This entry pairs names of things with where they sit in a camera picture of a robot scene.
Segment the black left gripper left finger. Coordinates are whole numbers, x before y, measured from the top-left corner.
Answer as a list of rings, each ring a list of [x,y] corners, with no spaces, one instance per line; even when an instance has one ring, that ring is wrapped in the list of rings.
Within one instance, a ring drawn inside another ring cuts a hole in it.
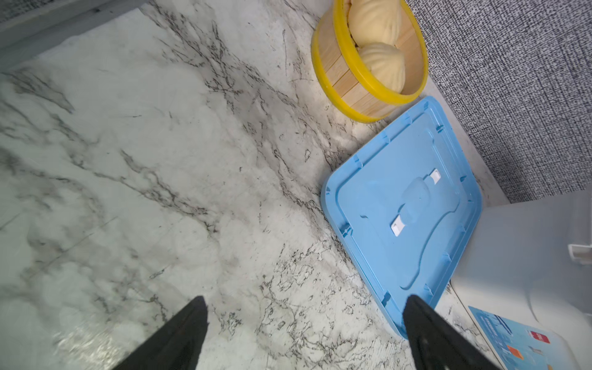
[[[207,332],[208,306],[197,296],[116,368],[195,369]]]

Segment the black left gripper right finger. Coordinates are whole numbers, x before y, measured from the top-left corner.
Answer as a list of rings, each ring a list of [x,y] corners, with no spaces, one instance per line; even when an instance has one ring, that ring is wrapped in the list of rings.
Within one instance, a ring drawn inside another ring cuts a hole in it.
[[[402,314],[417,369],[495,369],[421,297],[408,297]]]

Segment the white plastic storage box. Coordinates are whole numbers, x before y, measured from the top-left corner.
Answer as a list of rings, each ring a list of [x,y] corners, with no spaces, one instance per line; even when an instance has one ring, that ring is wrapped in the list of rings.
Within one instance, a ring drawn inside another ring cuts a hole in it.
[[[505,369],[591,367],[591,192],[486,208],[453,290]]]

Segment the blue plastic box lid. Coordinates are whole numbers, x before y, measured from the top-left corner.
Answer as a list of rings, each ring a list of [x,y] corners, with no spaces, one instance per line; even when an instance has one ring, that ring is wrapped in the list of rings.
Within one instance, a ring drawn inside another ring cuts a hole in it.
[[[425,97],[325,181],[322,210],[393,331],[416,295],[442,297],[483,210],[442,106]]]

